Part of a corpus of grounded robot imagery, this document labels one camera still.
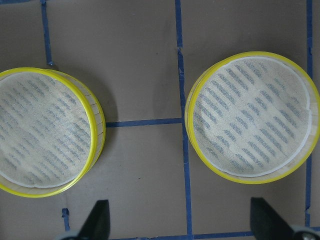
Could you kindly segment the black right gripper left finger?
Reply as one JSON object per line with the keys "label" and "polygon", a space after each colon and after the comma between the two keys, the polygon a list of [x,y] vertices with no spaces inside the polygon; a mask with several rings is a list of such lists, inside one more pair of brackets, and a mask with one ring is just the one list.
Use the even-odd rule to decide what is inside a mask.
{"label": "black right gripper left finger", "polygon": [[98,200],[80,229],[78,240],[108,240],[110,236],[110,206],[108,200]]}

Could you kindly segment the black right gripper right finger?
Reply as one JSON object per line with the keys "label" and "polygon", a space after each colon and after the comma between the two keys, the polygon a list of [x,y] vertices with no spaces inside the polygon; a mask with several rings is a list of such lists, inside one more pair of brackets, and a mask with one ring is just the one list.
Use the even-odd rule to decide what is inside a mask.
{"label": "black right gripper right finger", "polygon": [[262,197],[250,199],[250,229],[256,240],[297,240],[293,228]]}

